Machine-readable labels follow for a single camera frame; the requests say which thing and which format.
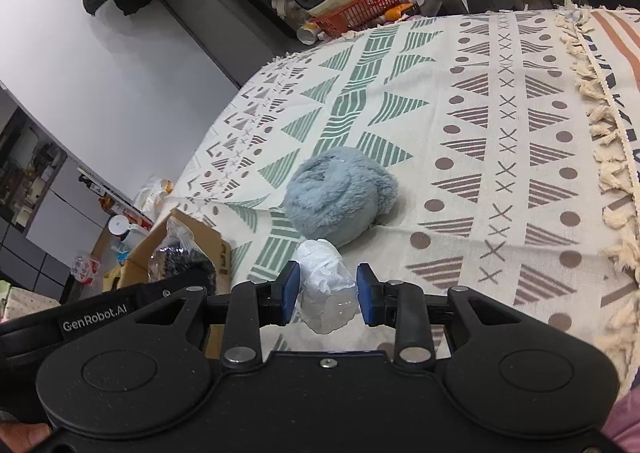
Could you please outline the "white soft item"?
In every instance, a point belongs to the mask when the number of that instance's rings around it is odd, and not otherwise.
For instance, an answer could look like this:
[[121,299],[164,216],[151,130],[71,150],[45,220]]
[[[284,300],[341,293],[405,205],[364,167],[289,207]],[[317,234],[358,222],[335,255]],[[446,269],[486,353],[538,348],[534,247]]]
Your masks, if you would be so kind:
[[307,239],[295,253],[300,269],[298,312],[317,334],[328,335],[359,312],[358,287],[338,250],[325,239]]

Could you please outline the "brown cardboard box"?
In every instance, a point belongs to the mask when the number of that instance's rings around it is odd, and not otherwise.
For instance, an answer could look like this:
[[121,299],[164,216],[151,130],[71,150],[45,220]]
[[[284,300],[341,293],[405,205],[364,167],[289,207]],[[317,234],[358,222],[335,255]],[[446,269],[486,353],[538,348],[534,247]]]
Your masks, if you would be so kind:
[[212,294],[231,291],[230,245],[209,225],[174,208],[121,265],[104,275],[103,289],[154,283],[186,272],[203,273]]

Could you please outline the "blue fluffy plush toy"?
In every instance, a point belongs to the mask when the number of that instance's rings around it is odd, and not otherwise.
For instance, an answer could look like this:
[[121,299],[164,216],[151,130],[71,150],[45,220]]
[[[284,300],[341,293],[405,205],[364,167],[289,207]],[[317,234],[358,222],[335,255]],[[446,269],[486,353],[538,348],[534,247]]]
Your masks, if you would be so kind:
[[397,179],[353,147],[334,147],[306,160],[286,186],[282,209],[305,239],[340,248],[385,216],[398,199]]

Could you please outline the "white electric kettle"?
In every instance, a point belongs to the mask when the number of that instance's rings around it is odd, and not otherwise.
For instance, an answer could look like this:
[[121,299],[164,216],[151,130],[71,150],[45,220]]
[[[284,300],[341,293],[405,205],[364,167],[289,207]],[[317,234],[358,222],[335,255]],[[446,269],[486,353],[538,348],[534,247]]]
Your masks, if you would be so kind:
[[120,240],[120,243],[132,251],[148,236],[149,231],[137,223],[132,223],[123,214],[116,214],[108,220],[108,231]]

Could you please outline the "patterned tassel blanket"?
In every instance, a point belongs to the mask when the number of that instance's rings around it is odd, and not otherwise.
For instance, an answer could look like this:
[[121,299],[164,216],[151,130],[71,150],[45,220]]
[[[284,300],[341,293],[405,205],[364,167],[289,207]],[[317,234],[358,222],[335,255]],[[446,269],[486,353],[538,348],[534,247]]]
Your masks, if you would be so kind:
[[466,285],[589,341],[624,388],[639,287],[616,253],[636,221],[612,117],[559,11],[416,18],[259,69],[209,128],[168,206],[216,229],[232,279],[271,281],[299,245],[294,172],[353,147],[397,180],[393,210],[342,249],[430,294]]

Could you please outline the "red plastic basket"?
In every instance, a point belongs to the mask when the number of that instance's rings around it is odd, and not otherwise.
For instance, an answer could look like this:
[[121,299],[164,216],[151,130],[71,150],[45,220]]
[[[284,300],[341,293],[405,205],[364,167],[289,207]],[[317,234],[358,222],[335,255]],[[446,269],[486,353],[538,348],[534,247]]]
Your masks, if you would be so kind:
[[375,17],[383,15],[399,4],[399,0],[352,0],[311,21],[328,36],[339,37],[350,30],[359,30]]

